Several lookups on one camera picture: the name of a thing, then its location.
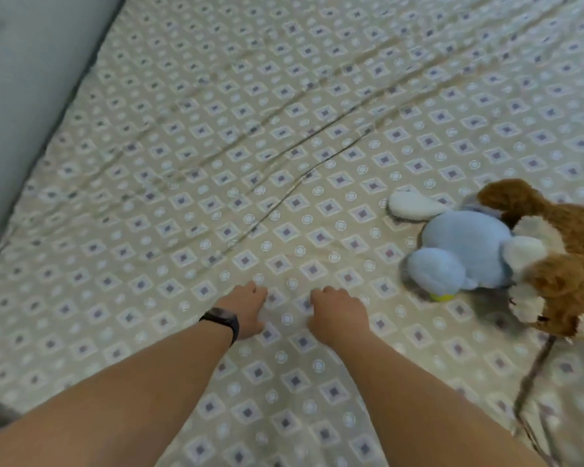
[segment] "patterned bed sheet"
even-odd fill
[[[253,278],[267,329],[161,466],[385,464],[304,326],[327,284],[513,429],[544,335],[499,293],[404,286],[420,226],[385,209],[395,188],[458,205],[502,177],[584,202],[584,0],[128,0],[10,220],[0,401],[29,410]],[[584,342],[557,345],[526,413],[584,465]]]

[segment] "white ear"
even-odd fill
[[[576,328],[576,336],[577,337],[584,337],[584,313],[577,317],[577,328]]]
[[[413,221],[428,221],[450,209],[432,198],[415,192],[395,191],[389,197],[389,210],[398,218]]]
[[[547,257],[545,245],[536,238],[515,236],[504,243],[502,257],[513,270],[513,280],[520,281],[523,271]]]

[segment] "gray wall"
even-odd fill
[[[0,224],[121,0],[0,0]]]

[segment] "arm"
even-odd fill
[[[308,326],[340,356],[366,402],[390,466],[543,467],[543,461],[369,329],[346,290],[313,290]]]
[[[237,286],[215,306],[240,322],[239,339],[262,331],[267,290]],[[201,321],[60,393],[0,432],[0,467],[151,467],[192,413],[232,342]]]

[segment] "blue stuffed animal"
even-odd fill
[[[422,247],[407,259],[407,271],[431,298],[445,301],[459,290],[511,282],[502,249],[513,235],[499,219],[478,211],[452,211],[414,192],[394,192],[389,209],[398,218],[428,221]]]

